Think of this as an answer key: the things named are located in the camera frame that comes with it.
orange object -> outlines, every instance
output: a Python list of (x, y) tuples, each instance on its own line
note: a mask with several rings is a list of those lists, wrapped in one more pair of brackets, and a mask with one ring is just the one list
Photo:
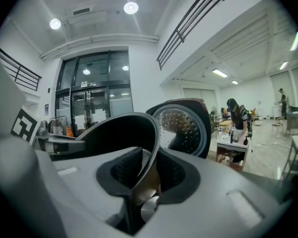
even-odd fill
[(73, 132), (72, 132), (72, 129), (69, 126), (66, 127), (66, 136), (68, 136), (68, 137), (74, 137)]

glass window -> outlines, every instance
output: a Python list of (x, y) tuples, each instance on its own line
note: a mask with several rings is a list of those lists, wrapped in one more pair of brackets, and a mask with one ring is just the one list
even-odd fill
[(111, 117), (133, 111), (130, 88), (109, 89)]
[(65, 62), (60, 89), (68, 88), (71, 86), (71, 81), (75, 70), (75, 64), (76, 59)]
[(66, 119), (61, 119), (63, 135), (66, 135), (66, 126), (70, 126), (70, 96), (63, 96), (58, 98), (58, 106), (56, 108), (56, 116), (66, 116)]
[(128, 53), (110, 55), (109, 80), (127, 80), (129, 82)]
[(74, 85), (107, 81), (108, 54), (79, 59)]

black railing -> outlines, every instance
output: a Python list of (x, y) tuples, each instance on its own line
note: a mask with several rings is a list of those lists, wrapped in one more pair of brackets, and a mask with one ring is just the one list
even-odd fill
[(157, 61), (160, 70), (178, 48), (181, 43), (185, 42), (185, 38), (193, 30), (193, 28), (205, 17), (210, 10), (220, 1), (225, 0), (196, 0), (187, 13), (184, 15), (180, 23), (177, 25), (170, 38), (161, 50)]
[(20, 64), (6, 52), (4, 52), (1, 48), (0, 62), (3, 64), (4, 68), (13, 78), (15, 83), (29, 88), (33, 91), (38, 90), (39, 80), (42, 77)]

ceiling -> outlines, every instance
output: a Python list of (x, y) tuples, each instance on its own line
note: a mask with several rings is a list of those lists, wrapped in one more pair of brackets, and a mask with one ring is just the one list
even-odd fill
[[(129, 15), (123, 10), (134, 1), (139, 10)], [(9, 19), (40, 53), (59, 45), (103, 34), (153, 36), (170, 0), (20, 0)], [(78, 10), (89, 10), (74, 15)], [(58, 18), (62, 27), (52, 30), (50, 20)]]
[[(185, 62), (174, 79), (215, 84), (241, 83), (298, 66), (298, 50), (291, 52), (297, 27), (276, 0), (263, 0), (239, 16), (205, 43)], [(219, 69), (223, 78), (213, 73)]]

long black hair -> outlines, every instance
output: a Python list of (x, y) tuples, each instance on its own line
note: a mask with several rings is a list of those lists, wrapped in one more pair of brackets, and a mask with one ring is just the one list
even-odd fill
[(237, 104), (236, 100), (233, 98), (228, 99), (227, 106), (230, 108), (230, 117), (234, 123), (238, 123), (241, 119), (240, 110), (241, 107)]

